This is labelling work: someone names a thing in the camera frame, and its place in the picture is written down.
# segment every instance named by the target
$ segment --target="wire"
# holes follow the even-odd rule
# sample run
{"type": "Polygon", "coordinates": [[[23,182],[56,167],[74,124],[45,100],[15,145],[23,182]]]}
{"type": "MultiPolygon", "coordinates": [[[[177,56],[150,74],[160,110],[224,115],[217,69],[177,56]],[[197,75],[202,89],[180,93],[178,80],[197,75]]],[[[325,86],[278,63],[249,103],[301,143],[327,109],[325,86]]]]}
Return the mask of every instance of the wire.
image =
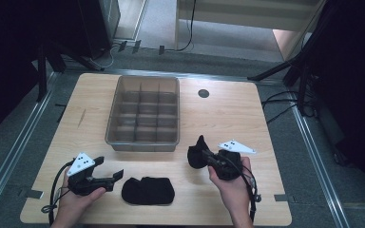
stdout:
{"type": "Polygon", "coordinates": [[[269,103],[269,100],[271,100],[272,98],[277,97],[279,95],[286,94],[286,93],[295,93],[295,94],[298,94],[298,92],[296,92],[296,91],[283,91],[283,92],[274,94],[274,95],[270,96],[269,98],[267,98],[264,102],[261,102],[262,103],[262,109],[264,109],[265,108],[265,105],[267,103],[269,103]]]}
{"type": "Polygon", "coordinates": [[[289,111],[292,107],[294,107],[296,105],[298,105],[298,104],[292,104],[292,105],[290,105],[288,108],[286,108],[282,112],[280,112],[277,116],[275,116],[271,120],[267,121],[266,124],[270,124],[271,122],[273,122],[274,120],[276,120],[279,116],[283,115],[284,113],[286,113],[287,111],[289,111]]]}
{"type": "Polygon", "coordinates": [[[189,41],[188,41],[188,43],[183,48],[180,48],[180,49],[177,49],[177,50],[174,50],[174,49],[171,49],[171,50],[173,50],[173,51],[183,51],[186,48],[188,48],[188,46],[191,44],[191,41],[192,41],[192,33],[193,33],[192,26],[194,24],[194,14],[195,14],[195,7],[196,7],[196,5],[197,5],[197,0],[194,0],[194,7],[192,8],[192,15],[191,15],[191,29],[189,30],[189,41]]]}
{"type": "Polygon", "coordinates": [[[70,166],[70,165],[72,165],[73,164],[73,162],[74,162],[74,160],[73,161],[70,161],[70,162],[68,162],[68,163],[66,163],[66,164],[64,164],[64,166],[62,166],[61,167],[61,169],[58,171],[58,173],[57,173],[57,175],[55,176],[55,179],[54,179],[54,183],[52,184],[52,188],[51,188],[51,195],[50,195],[50,198],[49,198],[49,205],[47,205],[47,206],[44,206],[42,209],[41,209],[41,211],[44,213],[44,211],[48,211],[48,219],[49,219],[49,225],[52,225],[52,223],[54,222],[54,212],[53,212],[53,209],[55,209],[56,208],[56,202],[57,202],[57,200],[56,201],[54,201],[54,194],[55,194],[55,186],[56,186],[56,184],[57,184],[57,182],[58,182],[58,179],[59,179],[59,176],[62,174],[62,172],[68,167],[68,166],[70,166]]]}
{"type": "MultiPolygon", "coordinates": [[[[186,28],[188,29],[191,36],[192,36],[192,23],[193,23],[193,20],[191,20],[191,28],[189,28],[188,20],[185,20],[186,28]]],[[[191,52],[195,47],[194,43],[192,43],[192,42],[191,42],[191,45],[192,45],[192,48],[188,52],[191,52]]]]}
{"type": "MultiPolygon", "coordinates": [[[[66,187],[60,187],[57,190],[57,193],[62,190],[63,188],[66,187]]],[[[63,195],[61,195],[60,197],[58,197],[57,199],[55,199],[55,201],[51,204],[51,205],[46,205],[43,208],[41,208],[41,212],[46,214],[46,213],[50,213],[52,212],[55,208],[57,208],[58,206],[56,205],[58,200],[60,200],[64,195],[66,195],[70,190],[68,189],[63,195]]]]}
{"type": "Polygon", "coordinates": [[[115,47],[112,47],[110,50],[109,50],[109,55],[111,56],[111,63],[107,66],[102,66],[100,64],[97,64],[96,62],[94,62],[91,58],[90,58],[90,62],[95,64],[96,66],[98,67],[101,67],[101,68],[107,68],[107,67],[111,67],[113,64],[114,64],[114,56],[112,55],[112,50],[114,49],[115,47]]]}

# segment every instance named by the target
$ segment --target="finger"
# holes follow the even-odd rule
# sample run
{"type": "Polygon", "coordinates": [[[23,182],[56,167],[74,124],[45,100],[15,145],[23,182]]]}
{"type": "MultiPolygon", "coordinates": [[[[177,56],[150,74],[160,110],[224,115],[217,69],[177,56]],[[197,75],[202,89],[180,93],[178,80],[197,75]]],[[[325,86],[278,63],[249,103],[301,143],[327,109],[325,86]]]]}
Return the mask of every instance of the finger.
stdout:
{"type": "Polygon", "coordinates": [[[241,157],[242,165],[247,167],[249,170],[251,170],[251,163],[250,159],[248,157],[241,157]]]}
{"type": "Polygon", "coordinates": [[[208,171],[209,171],[209,179],[213,181],[215,177],[217,177],[218,175],[216,174],[215,169],[210,165],[208,165],[208,171]]]}
{"type": "Polygon", "coordinates": [[[96,190],[94,190],[92,193],[90,193],[89,197],[92,201],[98,200],[100,197],[102,197],[106,192],[106,189],[104,187],[100,187],[96,190]]]}
{"type": "Polygon", "coordinates": [[[88,208],[94,201],[98,200],[100,197],[102,197],[106,192],[106,189],[104,187],[98,188],[91,192],[89,195],[81,198],[81,205],[83,208],[88,208]]]}
{"type": "Polygon", "coordinates": [[[64,182],[62,183],[63,187],[67,187],[67,180],[69,179],[69,177],[67,176],[67,171],[69,170],[69,167],[67,167],[64,171],[64,182]]]}

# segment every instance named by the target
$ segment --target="black stand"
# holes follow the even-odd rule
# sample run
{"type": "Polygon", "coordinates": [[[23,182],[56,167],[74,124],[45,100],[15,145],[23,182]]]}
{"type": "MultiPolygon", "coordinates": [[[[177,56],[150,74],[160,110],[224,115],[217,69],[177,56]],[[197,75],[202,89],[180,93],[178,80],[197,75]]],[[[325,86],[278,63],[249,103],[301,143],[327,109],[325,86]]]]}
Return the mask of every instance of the black stand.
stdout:
{"type": "Polygon", "coordinates": [[[304,98],[305,91],[307,86],[307,79],[311,75],[310,69],[310,56],[314,54],[318,47],[318,42],[320,40],[321,35],[325,32],[327,25],[329,24],[332,16],[337,12],[337,9],[340,4],[330,4],[331,1],[327,1],[325,4],[321,16],[318,20],[317,27],[313,34],[310,36],[308,42],[301,49],[300,53],[296,55],[294,58],[275,66],[260,75],[254,77],[247,77],[250,81],[261,81],[263,79],[268,78],[269,76],[278,73],[284,70],[287,67],[290,67],[289,71],[283,78],[283,83],[286,86],[292,86],[298,78],[300,78],[299,82],[299,95],[298,95],[298,110],[301,115],[304,115],[304,98]]]}
{"type": "Polygon", "coordinates": [[[76,62],[90,70],[103,70],[91,64],[81,56],[74,53],[71,49],[54,42],[44,40],[38,48],[38,98],[37,102],[41,102],[47,94],[47,66],[46,58],[55,72],[64,72],[67,66],[61,57],[61,53],[69,56],[76,62]]]}

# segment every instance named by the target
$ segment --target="black cloth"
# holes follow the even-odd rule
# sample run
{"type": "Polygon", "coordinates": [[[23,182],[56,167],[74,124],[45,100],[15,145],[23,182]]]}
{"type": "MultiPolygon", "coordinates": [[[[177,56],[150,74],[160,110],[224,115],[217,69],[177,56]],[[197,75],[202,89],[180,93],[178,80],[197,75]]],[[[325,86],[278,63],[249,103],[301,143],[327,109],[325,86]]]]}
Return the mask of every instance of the black cloth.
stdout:
{"type": "Polygon", "coordinates": [[[121,196],[131,204],[164,205],[173,202],[175,192],[168,178],[131,178],[125,182],[121,196]]]}
{"type": "Polygon", "coordinates": [[[207,165],[207,160],[203,158],[202,151],[208,149],[209,147],[207,146],[203,136],[200,136],[196,145],[188,147],[187,158],[189,165],[196,169],[204,168],[207,165]]]}

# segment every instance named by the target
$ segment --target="black circle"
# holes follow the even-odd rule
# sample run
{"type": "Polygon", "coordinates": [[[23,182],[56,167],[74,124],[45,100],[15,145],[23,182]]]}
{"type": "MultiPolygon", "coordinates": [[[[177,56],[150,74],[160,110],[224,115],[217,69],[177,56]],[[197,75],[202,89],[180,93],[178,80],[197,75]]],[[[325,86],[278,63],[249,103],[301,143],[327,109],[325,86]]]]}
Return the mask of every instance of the black circle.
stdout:
{"type": "Polygon", "coordinates": [[[200,97],[202,98],[207,98],[209,97],[209,91],[206,89],[201,89],[200,91],[198,91],[198,95],[200,95],[200,97]]]}

